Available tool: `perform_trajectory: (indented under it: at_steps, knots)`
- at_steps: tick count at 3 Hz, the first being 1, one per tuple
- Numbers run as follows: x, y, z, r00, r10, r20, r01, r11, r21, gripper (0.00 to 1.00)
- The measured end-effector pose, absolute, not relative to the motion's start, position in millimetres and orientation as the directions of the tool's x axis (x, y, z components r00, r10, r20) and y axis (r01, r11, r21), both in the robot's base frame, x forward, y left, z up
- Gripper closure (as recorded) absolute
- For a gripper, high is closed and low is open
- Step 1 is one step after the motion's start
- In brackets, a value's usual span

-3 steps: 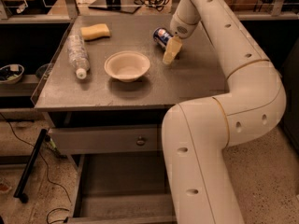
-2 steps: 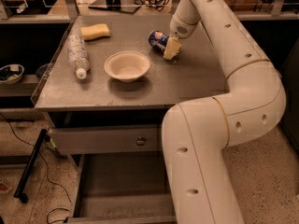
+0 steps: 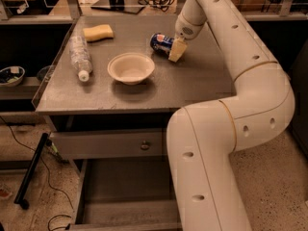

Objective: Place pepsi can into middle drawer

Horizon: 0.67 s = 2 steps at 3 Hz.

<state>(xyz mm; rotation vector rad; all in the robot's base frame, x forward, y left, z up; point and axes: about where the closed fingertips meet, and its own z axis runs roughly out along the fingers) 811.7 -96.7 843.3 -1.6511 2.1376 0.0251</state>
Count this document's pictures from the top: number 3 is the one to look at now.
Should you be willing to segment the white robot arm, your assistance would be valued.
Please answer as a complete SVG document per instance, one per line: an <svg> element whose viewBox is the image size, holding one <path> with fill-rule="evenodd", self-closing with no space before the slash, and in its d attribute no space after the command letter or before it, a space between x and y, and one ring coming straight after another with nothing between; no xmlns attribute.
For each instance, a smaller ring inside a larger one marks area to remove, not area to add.
<svg viewBox="0 0 308 231"><path fill-rule="evenodd" d="M233 151L270 141L289 125L295 96L288 75L231 0L186 0L178 40L211 30L235 95L176 111L167 156L183 231L252 231L229 162Z"/></svg>

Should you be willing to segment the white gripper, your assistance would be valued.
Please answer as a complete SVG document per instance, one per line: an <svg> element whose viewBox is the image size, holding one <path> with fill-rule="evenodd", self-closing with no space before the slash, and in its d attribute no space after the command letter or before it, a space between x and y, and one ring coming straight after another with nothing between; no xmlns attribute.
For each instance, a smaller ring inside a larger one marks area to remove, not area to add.
<svg viewBox="0 0 308 231"><path fill-rule="evenodd" d="M207 17L204 13L180 13L175 23L175 36L168 59L176 63L187 49L184 41L195 39L203 29Z"/></svg>

